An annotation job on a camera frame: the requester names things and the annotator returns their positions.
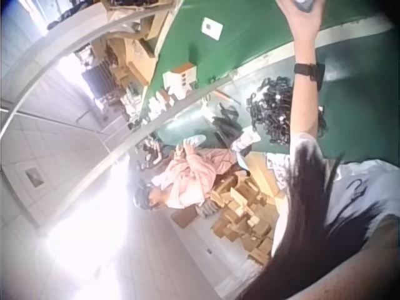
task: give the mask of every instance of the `white shirt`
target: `white shirt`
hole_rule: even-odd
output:
[[[294,162],[296,151],[300,146],[309,148],[317,147],[322,158],[317,141],[309,134],[301,133],[291,137],[290,157]],[[380,160],[365,161],[361,164],[350,163],[340,165],[332,186],[331,200],[329,202],[326,224],[334,221],[340,210],[351,199],[354,201],[343,213],[342,217],[351,214],[355,216],[362,213],[370,205],[379,203],[381,213],[372,221],[367,236],[369,237],[384,216],[394,214],[400,217],[400,169]],[[281,206],[280,216],[276,224],[272,255],[279,246],[288,222],[288,202]]]

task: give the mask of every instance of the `long black hair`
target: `long black hair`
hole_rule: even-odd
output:
[[[287,299],[332,271],[366,242],[379,208],[337,217],[326,225],[338,159],[326,181],[326,164],[316,149],[302,147],[289,172],[289,214],[286,231],[272,259],[237,300]]]

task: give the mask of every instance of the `stack of cardboard boxes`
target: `stack of cardboard boxes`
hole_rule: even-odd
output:
[[[278,206],[285,201],[265,154],[250,152],[245,162],[250,171],[239,171],[211,192],[211,199],[222,207],[212,230],[219,238],[241,240],[248,258],[266,264],[271,257]]]

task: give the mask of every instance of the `bright window light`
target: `bright window light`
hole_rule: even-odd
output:
[[[43,19],[36,6],[33,4],[33,2],[31,0],[19,0],[19,3],[21,3],[24,9],[26,9],[26,11],[29,13],[32,21],[35,23],[42,36],[47,35],[47,33],[49,32],[47,29],[47,23]]]
[[[40,33],[45,36],[48,33],[47,23],[40,15],[40,12],[33,4],[32,0],[19,0],[21,5],[26,9],[26,11],[31,16],[32,21],[35,23],[36,27],[39,29]],[[94,99],[93,93],[90,87],[82,77],[82,73],[85,71],[85,67],[81,65],[79,59],[75,54],[70,54],[66,57],[60,59],[57,65],[57,70],[71,83],[79,86],[90,99]],[[103,110],[103,105],[99,101],[95,101],[96,106]]]
[[[75,54],[60,59],[57,65],[57,70],[70,82],[79,86],[90,99],[94,99],[93,93],[90,87],[82,77],[82,73],[85,71],[85,67],[82,66],[79,59]]]
[[[50,252],[78,281],[91,279],[125,242],[128,162],[129,156],[114,165],[106,188],[50,232]]]

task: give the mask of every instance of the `pink jacket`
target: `pink jacket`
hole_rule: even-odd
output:
[[[197,154],[172,160],[161,188],[173,184],[167,206],[186,208],[201,204],[213,187],[217,174],[224,174],[234,163],[236,154],[229,149],[200,149]]]

